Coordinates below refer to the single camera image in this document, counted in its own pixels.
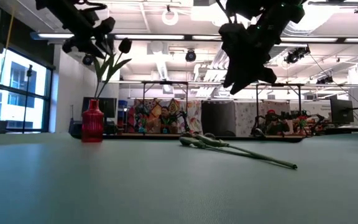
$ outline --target teal table surface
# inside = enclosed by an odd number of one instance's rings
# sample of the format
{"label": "teal table surface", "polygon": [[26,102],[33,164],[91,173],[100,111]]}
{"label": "teal table surface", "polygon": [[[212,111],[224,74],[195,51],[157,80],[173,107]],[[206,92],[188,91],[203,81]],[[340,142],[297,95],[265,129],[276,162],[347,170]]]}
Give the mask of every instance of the teal table surface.
{"label": "teal table surface", "polygon": [[0,223],[358,224],[358,134],[232,143],[299,169],[179,141],[0,135]]}

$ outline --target table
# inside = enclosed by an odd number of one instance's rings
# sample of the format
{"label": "table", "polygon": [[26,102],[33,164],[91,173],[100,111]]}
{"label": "table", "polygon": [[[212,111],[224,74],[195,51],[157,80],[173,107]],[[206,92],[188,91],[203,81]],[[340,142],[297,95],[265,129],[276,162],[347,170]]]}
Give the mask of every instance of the table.
{"label": "table", "polygon": [[358,134],[232,143],[299,168],[173,140],[0,135],[0,223],[358,223]]}

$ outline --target yellow rope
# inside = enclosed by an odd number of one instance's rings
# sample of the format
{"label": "yellow rope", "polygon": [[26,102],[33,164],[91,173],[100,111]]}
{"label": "yellow rope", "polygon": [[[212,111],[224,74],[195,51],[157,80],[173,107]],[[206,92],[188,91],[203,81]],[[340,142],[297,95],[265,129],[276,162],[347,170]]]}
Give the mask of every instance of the yellow rope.
{"label": "yellow rope", "polygon": [[6,52],[7,52],[8,47],[9,47],[9,41],[11,40],[11,32],[12,32],[12,26],[13,26],[13,19],[14,19],[15,10],[16,10],[16,5],[14,5],[14,7],[12,9],[11,23],[9,24],[9,31],[7,33],[7,39],[6,39],[6,45],[5,45],[5,54],[4,54],[4,58],[3,58],[3,63],[1,65],[0,82],[1,82],[1,79],[2,79],[2,72],[4,71],[4,67],[5,67]]}

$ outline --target computer monitor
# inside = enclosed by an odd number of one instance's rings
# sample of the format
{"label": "computer monitor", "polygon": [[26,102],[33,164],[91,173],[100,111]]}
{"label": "computer monitor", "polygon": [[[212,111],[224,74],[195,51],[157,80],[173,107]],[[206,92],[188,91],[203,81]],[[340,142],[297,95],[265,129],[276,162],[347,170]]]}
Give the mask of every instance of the computer monitor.
{"label": "computer monitor", "polygon": [[333,123],[349,124],[354,122],[353,103],[350,100],[335,100],[331,102],[331,119]]}
{"label": "computer monitor", "polygon": [[[82,112],[86,111],[90,106],[90,100],[93,97],[84,97],[82,104]],[[115,118],[117,108],[117,98],[99,98],[99,109],[104,113],[105,118]]]}

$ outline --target red vase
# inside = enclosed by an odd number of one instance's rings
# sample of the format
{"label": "red vase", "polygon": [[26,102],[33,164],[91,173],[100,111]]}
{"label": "red vase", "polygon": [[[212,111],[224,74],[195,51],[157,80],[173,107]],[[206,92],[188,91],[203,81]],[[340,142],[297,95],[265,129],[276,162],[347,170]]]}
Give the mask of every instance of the red vase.
{"label": "red vase", "polygon": [[103,141],[104,114],[99,110],[99,100],[90,100],[89,109],[82,114],[82,142]]}

